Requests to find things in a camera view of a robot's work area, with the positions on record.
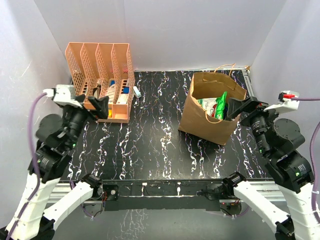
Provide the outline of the green Chuba chips bag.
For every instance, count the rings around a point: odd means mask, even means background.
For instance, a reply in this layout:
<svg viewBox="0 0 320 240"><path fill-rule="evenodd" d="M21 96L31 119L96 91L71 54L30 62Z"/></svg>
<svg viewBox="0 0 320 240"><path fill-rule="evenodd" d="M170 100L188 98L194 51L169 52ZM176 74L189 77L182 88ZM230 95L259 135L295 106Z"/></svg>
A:
<svg viewBox="0 0 320 240"><path fill-rule="evenodd" d="M224 120L227 115L227 91L220 97L202 98L197 102L206 111L207 115L218 120Z"/></svg>

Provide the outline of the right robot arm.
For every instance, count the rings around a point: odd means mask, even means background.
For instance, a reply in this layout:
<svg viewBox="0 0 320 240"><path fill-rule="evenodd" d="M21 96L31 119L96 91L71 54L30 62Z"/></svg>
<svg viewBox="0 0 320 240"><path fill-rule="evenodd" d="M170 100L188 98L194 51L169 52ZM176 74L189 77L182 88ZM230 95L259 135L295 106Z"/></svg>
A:
<svg viewBox="0 0 320 240"><path fill-rule="evenodd" d="M281 94L273 105L253 96L228 100L229 120L247 113L241 125L251 128L259 152L266 159L265 168L283 194L288 212L276 207L238 172L224 178L223 194L245 202L268 224L277 240L320 237L315 166L298 152L305 142L300 127L290 119L279 118L280 114L297 110L301 101L291 93Z"/></svg>

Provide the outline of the brown paper bag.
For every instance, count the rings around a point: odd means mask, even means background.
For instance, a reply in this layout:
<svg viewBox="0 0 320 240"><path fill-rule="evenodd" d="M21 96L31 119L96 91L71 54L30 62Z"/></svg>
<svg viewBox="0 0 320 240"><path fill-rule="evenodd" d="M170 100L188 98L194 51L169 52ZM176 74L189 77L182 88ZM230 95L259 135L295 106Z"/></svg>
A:
<svg viewBox="0 0 320 240"><path fill-rule="evenodd" d="M237 127L240 115L227 120L230 98L244 100L247 91L229 73L196 72L192 76L178 130L224 146Z"/></svg>

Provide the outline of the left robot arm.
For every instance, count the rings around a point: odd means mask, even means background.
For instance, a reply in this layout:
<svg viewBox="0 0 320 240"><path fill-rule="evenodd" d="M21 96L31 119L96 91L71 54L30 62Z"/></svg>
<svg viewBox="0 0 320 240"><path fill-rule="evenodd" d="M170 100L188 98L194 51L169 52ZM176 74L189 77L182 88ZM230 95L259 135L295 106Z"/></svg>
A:
<svg viewBox="0 0 320 240"><path fill-rule="evenodd" d="M72 150L88 118L97 120L108 117L109 97L95 98L89 102L94 109L85 108L85 96L67 97L58 106L63 115L45 116L36 131L37 143L32 136L32 123L38 96L31 105L28 119L28 143L31 162L26 185L13 218L0 230L2 240L51 240L62 221L86 200L100 199L103 195L102 180L92 174L85 175L78 183L70 183L70 192L50 207L46 207L56 185L72 160Z"/></svg>

